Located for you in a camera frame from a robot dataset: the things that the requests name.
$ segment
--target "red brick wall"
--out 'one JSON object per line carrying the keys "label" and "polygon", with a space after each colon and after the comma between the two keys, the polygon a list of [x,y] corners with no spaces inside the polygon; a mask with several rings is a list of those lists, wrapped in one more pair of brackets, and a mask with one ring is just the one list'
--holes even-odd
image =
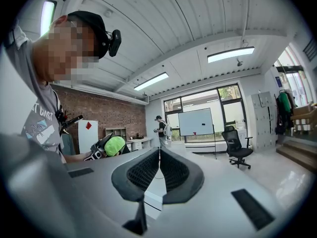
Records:
{"label": "red brick wall", "polygon": [[[86,120],[98,121],[98,136],[105,136],[105,128],[126,127],[127,138],[139,135],[146,136],[145,127],[145,106],[76,91],[64,87],[53,86],[58,94],[64,111],[67,110],[69,119],[83,115]],[[69,132],[74,140],[76,153],[79,153],[78,146],[78,124],[71,125]]]}

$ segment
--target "wooden step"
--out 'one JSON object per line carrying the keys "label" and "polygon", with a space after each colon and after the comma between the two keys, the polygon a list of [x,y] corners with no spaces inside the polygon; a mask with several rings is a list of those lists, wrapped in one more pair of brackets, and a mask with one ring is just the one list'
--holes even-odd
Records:
{"label": "wooden step", "polygon": [[285,146],[277,148],[276,152],[296,162],[313,173],[317,171],[317,159],[309,154],[305,154]]}
{"label": "wooden step", "polygon": [[313,147],[311,145],[306,145],[303,143],[295,142],[292,140],[284,142],[283,146],[297,150],[297,151],[302,152],[302,153],[309,154],[312,157],[317,158],[317,147]]}

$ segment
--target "person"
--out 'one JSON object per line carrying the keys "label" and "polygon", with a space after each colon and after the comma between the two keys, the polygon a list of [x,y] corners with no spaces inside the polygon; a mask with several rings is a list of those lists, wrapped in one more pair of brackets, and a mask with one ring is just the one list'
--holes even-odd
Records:
{"label": "person", "polygon": [[63,163],[83,161],[91,153],[65,155],[55,113],[58,96],[50,82],[69,79],[71,69],[101,59],[109,47],[102,18],[76,11],[55,20],[46,34],[32,42],[14,24],[5,41],[6,52],[24,82],[38,97],[21,134],[35,140],[45,150],[57,152]]}
{"label": "person", "polygon": [[166,147],[166,135],[164,135],[164,132],[163,132],[165,129],[166,123],[162,120],[161,116],[157,116],[156,121],[158,121],[159,127],[158,129],[155,129],[154,132],[158,132],[160,146]]}

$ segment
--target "black mesh chair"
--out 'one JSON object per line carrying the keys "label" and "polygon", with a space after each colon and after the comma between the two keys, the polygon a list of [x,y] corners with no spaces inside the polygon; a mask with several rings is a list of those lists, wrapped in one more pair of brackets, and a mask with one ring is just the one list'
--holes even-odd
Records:
{"label": "black mesh chair", "polygon": [[251,165],[244,163],[243,158],[253,153],[253,150],[249,149],[249,140],[252,137],[246,137],[247,148],[243,148],[240,143],[238,131],[233,126],[225,127],[222,136],[227,143],[227,153],[229,154],[229,157],[237,158],[237,160],[230,159],[230,163],[233,162],[231,163],[232,165],[238,165],[238,168],[239,165],[243,165],[250,169]]}

